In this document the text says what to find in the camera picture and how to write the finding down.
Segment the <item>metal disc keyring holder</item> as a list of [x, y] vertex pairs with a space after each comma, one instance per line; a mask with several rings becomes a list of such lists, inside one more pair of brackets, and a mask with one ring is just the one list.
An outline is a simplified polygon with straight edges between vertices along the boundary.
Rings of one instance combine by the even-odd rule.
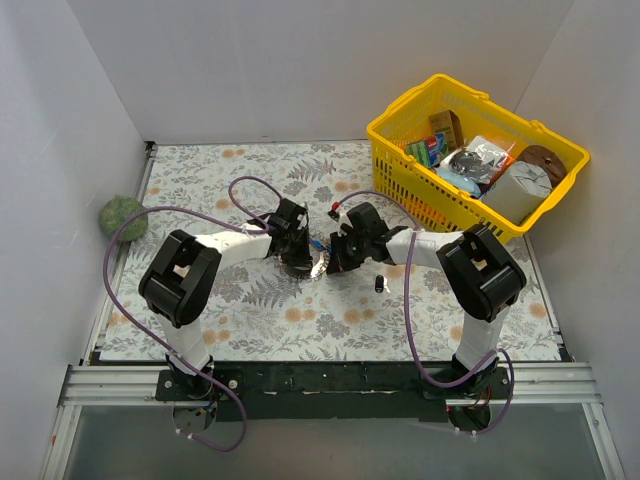
[[280, 270], [283, 274], [299, 281], [318, 280], [325, 272], [329, 264], [330, 254], [326, 250], [312, 251], [309, 267], [293, 267], [287, 264], [282, 257]]

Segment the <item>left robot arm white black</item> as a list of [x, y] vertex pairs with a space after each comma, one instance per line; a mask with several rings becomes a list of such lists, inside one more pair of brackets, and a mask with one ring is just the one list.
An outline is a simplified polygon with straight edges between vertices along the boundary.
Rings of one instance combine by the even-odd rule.
[[206, 370], [213, 360], [198, 317], [208, 303], [218, 271], [269, 257], [278, 257], [292, 274], [306, 275], [313, 268], [306, 207], [284, 199], [264, 220], [265, 232], [251, 223], [238, 231], [211, 235], [171, 232], [139, 283], [139, 294], [161, 317], [170, 345], [168, 363], [181, 372], [178, 387], [190, 399], [205, 398], [213, 386], [213, 377]]

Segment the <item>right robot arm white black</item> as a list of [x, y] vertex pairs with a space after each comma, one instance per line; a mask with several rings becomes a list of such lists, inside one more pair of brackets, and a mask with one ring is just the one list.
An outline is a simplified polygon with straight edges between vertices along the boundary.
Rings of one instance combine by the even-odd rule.
[[[389, 228], [376, 208], [364, 202], [346, 213], [335, 203], [329, 216], [337, 231], [330, 236], [328, 274], [345, 273], [372, 260], [405, 267], [404, 322], [414, 362], [433, 387], [475, 397], [489, 384], [488, 373], [506, 352], [498, 341], [509, 309], [527, 280], [523, 270], [490, 229], [477, 224], [462, 232], [435, 233]], [[410, 319], [412, 265], [441, 270], [464, 311], [463, 333], [449, 369], [431, 375], [422, 364]]]

